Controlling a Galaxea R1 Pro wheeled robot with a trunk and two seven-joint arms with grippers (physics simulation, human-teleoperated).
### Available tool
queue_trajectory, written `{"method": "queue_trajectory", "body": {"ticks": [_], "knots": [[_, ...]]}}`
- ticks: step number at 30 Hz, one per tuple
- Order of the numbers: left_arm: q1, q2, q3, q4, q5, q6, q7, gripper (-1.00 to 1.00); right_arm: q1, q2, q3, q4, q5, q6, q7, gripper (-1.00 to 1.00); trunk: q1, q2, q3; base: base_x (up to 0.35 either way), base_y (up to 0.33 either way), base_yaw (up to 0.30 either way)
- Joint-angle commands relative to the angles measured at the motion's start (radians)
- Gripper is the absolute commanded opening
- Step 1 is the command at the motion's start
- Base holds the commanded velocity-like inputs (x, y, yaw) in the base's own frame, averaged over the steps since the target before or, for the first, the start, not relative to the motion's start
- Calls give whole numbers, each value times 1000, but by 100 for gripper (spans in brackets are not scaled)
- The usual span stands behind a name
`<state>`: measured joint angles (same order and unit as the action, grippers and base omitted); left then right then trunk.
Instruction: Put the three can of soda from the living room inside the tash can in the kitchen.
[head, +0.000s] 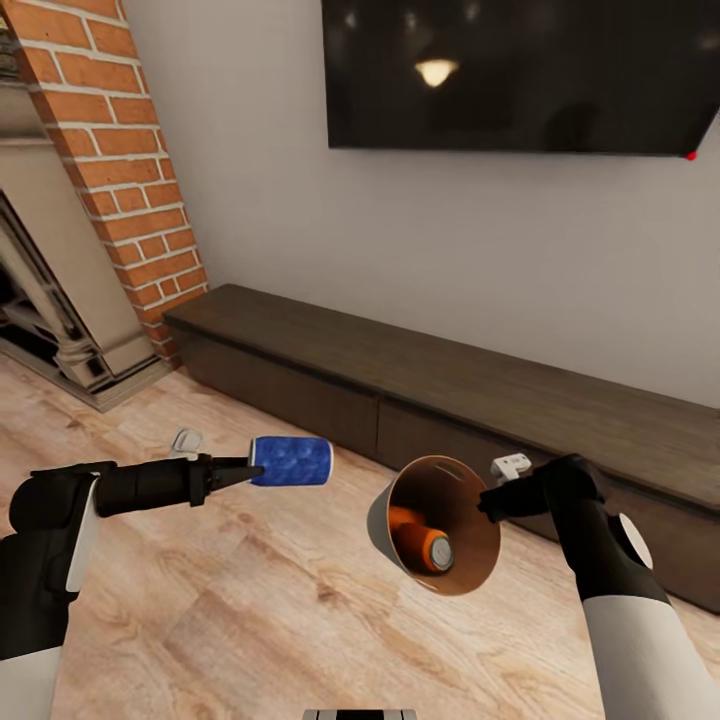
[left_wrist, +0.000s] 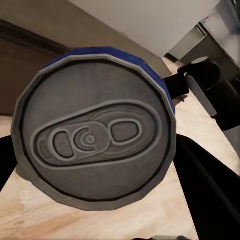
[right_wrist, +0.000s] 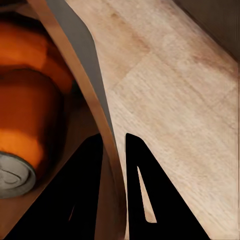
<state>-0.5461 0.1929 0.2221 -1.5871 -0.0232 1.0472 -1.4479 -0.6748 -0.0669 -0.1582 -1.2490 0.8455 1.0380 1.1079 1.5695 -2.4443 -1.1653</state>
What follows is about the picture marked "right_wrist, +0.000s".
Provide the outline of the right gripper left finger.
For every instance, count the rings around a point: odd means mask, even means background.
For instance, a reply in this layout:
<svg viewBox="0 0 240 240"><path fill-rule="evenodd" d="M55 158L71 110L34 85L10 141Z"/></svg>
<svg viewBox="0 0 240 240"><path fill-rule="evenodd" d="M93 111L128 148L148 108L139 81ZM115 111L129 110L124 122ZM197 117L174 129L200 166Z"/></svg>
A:
<svg viewBox="0 0 240 240"><path fill-rule="evenodd" d="M4 240L94 240L103 159L86 138Z"/></svg>

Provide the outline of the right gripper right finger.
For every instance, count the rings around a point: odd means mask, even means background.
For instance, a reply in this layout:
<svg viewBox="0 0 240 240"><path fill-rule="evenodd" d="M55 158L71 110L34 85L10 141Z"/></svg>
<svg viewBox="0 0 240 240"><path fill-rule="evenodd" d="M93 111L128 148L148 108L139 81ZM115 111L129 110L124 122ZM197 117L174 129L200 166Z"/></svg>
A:
<svg viewBox="0 0 240 240"><path fill-rule="evenodd" d="M129 240L211 240L145 142L125 135ZM157 223L145 219L140 173Z"/></svg>

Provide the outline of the trash can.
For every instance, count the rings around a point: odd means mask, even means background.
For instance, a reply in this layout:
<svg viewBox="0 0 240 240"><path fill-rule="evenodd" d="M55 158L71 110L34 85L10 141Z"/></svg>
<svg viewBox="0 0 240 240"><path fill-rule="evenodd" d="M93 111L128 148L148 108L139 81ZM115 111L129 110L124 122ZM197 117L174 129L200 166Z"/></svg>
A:
<svg viewBox="0 0 240 240"><path fill-rule="evenodd" d="M82 142L100 133L103 156L94 240L125 240L126 189L94 39L65 0L0 0L0 19L48 32L81 94L59 94L59 109L47 170L19 196L0 198L0 240L4 240Z"/></svg>

